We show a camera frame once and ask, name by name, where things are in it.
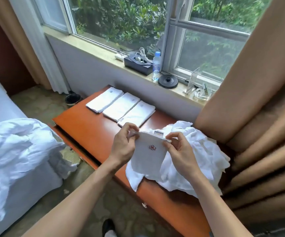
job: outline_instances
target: folded white towel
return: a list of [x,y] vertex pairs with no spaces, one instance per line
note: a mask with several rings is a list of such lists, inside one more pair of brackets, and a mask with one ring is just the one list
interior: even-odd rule
[[123,94],[124,92],[122,90],[110,87],[101,95],[87,103],[86,106],[96,113],[101,113]]
[[135,151],[131,158],[131,166],[134,171],[144,175],[160,177],[160,168],[167,153],[163,142],[166,140],[162,135],[155,135],[145,131],[138,133],[139,138],[135,141]]
[[120,126],[123,126],[126,122],[135,124],[140,127],[152,114],[155,112],[156,107],[149,105],[143,101],[140,101],[134,106],[123,118],[118,122]]
[[115,121],[119,121],[139,101],[140,99],[138,97],[135,97],[127,92],[118,98],[113,104],[107,107],[103,111],[103,115],[106,115]]
[[[154,133],[155,131],[162,131],[164,133],[163,136],[166,136],[170,132],[181,131],[191,144],[201,171],[221,195],[222,193],[218,187],[218,183],[222,172],[230,166],[230,158],[220,150],[218,145],[208,140],[206,135],[191,127],[191,125],[192,123],[189,122],[178,121],[175,124],[167,125],[162,130],[150,130],[150,132]],[[145,175],[134,171],[132,160],[130,160],[126,167],[126,177],[134,191],[137,191],[139,183],[142,181],[143,177],[146,177],[147,179],[155,180],[160,186],[168,191],[181,190],[189,195],[197,197],[191,184],[175,169],[171,155],[168,152],[165,155],[158,175]]]

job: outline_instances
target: beige curtain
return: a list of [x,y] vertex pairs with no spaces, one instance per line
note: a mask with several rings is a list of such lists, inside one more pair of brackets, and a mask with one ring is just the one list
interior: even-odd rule
[[49,80],[8,0],[0,0],[0,25],[37,84],[51,89]]
[[273,0],[195,127],[237,155],[226,203],[244,222],[285,217],[285,0]]

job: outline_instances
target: glass pane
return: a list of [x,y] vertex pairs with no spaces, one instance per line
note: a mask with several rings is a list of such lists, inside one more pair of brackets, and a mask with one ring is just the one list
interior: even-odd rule
[[186,30],[178,67],[189,71],[200,67],[211,78],[222,81],[243,46],[244,42]]
[[44,23],[68,31],[58,0],[35,0]]
[[77,33],[117,50],[161,48],[167,0],[71,0]]
[[251,33],[271,0],[194,0],[190,21]]

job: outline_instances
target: black shoe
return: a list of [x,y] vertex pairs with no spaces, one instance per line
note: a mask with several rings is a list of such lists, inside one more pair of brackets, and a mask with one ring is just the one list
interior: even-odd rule
[[106,219],[104,220],[103,222],[103,225],[102,225],[102,234],[103,234],[103,237],[105,236],[105,234],[110,231],[110,230],[113,230],[115,231],[115,224],[113,222],[112,219]]

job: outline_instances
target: black trash bin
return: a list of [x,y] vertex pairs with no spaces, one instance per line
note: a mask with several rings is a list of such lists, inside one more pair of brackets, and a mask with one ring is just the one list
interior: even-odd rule
[[79,94],[71,94],[66,97],[65,103],[68,107],[72,107],[75,104],[79,103],[81,100],[82,98]]

